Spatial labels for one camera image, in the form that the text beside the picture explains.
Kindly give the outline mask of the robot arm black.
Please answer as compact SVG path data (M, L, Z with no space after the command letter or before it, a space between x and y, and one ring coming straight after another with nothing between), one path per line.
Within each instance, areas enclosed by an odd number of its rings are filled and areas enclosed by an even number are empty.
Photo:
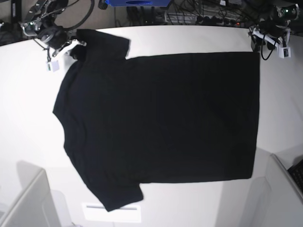
M85 41L76 38L75 31L91 15L95 6L93 0L87 14L76 25L64 28L55 23L59 14L76 3L77 1L74 1L70 4L67 0L38 0L20 23L24 35L40 40L47 50L53 49L53 58L70 52L77 45L86 46Z
M249 28L252 50L258 52L266 43L271 44L274 48L287 47L291 33L289 24L291 21L297 20L299 14L298 4L283 7L270 6L269 12L262 16L256 25Z

